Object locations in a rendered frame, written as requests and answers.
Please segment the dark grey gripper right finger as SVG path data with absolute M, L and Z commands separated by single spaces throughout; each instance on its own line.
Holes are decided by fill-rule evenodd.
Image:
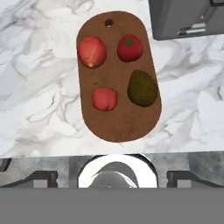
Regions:
M 216 187 L 223 188 L 223 185 L 217 185 L 198 178 L 190 171 L 168 171 L 166 173 L 167 187 L 171 188 L 200 188 L 200 187 Z

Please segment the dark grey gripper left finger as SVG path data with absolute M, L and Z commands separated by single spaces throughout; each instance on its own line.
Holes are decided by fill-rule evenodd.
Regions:
M 57 188 L 58 187 L 58 172 L 57 171 L 34 171 L 28 177 L 1 185 L 1 188 Z

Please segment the brown wooden cutting board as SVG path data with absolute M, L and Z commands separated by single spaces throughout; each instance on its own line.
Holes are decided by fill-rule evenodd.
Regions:
M 125 63 L 117 56 L 118 41 L 126 34 L 137 36 L 143 43 L 140 59 Z M 157 78 L 151 48 L 143 22 L 126 11 L 109 11 L 91 17 L 79 30 L 76 42 L 88 36 L 100 38 L 107 48 L 107 58 L 98 68 L 78 65 L 81 112 L 87 127 L 99 138 L 114 142 L 136 140 L 148 134 L 158 123 L 162 105 L 157 98 L 149 107 L 131 102 L 127 89 L 131 74 L 136 70 L 146 72 L 153 80 Z M 92 91 L 95 83 L 113 88 L 118 93 L 114 110 L 101 112 L 93 107 Z

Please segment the dark green avocado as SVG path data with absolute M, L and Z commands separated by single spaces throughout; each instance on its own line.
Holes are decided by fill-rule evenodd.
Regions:
M 158 87 L 145 71 L 134 70 L 129 78 L 127 94 L 137 106 L 149 107 L 158 97 Z

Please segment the red tomato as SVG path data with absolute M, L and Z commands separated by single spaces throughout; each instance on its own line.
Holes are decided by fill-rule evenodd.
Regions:
M 138 60 L 144 51 L 142 41 L 133 34 L 124 35 L 117 47 L 117 54 L 121 61 L 131 62 Z

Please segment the grey appliance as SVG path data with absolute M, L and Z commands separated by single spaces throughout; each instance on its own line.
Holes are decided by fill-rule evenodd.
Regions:
M 224 34 L 224 0 L 148 0 L 156 40 Z

